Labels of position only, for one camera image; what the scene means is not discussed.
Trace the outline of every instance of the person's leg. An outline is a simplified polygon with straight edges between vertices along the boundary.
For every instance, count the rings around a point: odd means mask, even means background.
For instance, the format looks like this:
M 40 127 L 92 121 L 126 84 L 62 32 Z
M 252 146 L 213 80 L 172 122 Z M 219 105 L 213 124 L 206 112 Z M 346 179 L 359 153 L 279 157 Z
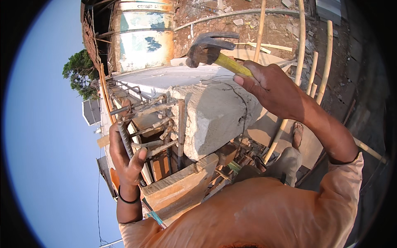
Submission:
M 262 177 L 273 177 L 281 179 L 283 172 L 286 174 L 285 182 L 291 187 L 295 186 L 297 181 L 296 173 L 302 165 L 302 155 L 299 152 L 299 146 L 301 145 L 303 135 L 303 126 L 295 122 L 292 147 L 287 147 L 281 153 L 280 157 L 276 162 L 267 168 L 267 170 L 261 174 Z
M 261 174 L 261 176 L 273 177 L 281 180 L 281 175 L 284 172 L 287 176 L 285 178 L 285 182 L 291 187 L 294 187 L 297 180 L 296 173 L 301 165 L 301 153 L 297 149 L 290 146 L 284 149 L 278 160 L 269 166 L 267 170 Z

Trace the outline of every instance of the foot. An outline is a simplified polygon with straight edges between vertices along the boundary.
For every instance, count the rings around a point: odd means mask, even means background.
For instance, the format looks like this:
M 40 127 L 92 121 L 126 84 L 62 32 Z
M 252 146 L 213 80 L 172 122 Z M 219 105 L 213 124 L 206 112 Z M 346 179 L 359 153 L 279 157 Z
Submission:
M 294 131 L 292 138 L 292 147 L 297 149 L 301 146 L 303 137 L 303 126 L 299 122 L 294 123 Z

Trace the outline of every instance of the black wristband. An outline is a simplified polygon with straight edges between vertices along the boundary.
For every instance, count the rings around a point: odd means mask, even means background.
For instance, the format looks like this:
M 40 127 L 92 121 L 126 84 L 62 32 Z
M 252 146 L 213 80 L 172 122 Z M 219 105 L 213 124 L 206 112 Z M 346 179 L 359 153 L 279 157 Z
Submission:
M 141 199 L 141 190 L 139 190 L 139 195 L 138 195 L 138 197 L 135 199 L 135 201 L 133 201 L 133 202 L 127 202 L 127 201 L 124 200 L 124 199 L 121 197 L 121 195 L 120 195 L 120 185 L 119 185 L 118 194 L 119 194 L 119 199 L 120 199 L 122 202 L 127 203 L 127 204 L 135 204 L 135 203 L 139 202 L 140 199 Z

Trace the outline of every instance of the hand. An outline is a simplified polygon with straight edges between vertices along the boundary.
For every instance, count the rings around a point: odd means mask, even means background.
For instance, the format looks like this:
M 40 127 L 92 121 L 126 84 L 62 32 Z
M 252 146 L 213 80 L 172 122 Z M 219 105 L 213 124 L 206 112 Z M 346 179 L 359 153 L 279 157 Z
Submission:
M 122 103 L 122 107 L 130 105 L 131 102 L 126 100 Z M 124 116 L 127 111 L 121 112 L 120 115 Z M 110 156 L 112 157 L 113 164 L 116 168 L 117 174 L 120 179 L 121 185 L 138 185 L 139 174 L 143 168 L 145 162 L 147 149 L 141 148 L 131 160 L 128 157 L 127 151 L 125 150 L 123 141 L 121 139 L 117 123 L 114 123 L 109 129 L 110 139 Z
M 236 74 L 233 80 L 259 100 L 270 113 L 283 119 L 304 121 L 304 106 L 310 97 L 276 64 L 262 66 L 247 60 L 243 64 L 253 77 Z

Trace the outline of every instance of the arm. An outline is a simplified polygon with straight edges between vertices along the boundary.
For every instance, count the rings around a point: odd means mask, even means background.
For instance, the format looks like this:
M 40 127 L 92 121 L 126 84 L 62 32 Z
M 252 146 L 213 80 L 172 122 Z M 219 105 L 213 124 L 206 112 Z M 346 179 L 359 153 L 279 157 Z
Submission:
M 123 106 L 131 104 L 129 100 L 123 102 Z M 117 123 L 113 124 L 109 129 L 110 139 L 110 156 L 116 167 L 117 174 L 120 179 L 120 196 L 128 202 L 136 200 L 140 196 L 139 174 L 143 168 L 147 149 L 139 149 L 131 160 L 128 158 L 127 152 L 118 132 Z M 121 199 L 117 201 L 117 221 L 119 223 L 130 223 L 142 220 L 142 205 L 138 201 L 135 204 L 124 203 Z
M 244 62 L 253 77 L 235 75 L 233 80 L 256 96 L 270 113 L 305 124 L 319 139 L 333 164 L 352 162 L 358 148 L 350 132 L 306 95 L 278 65 Z

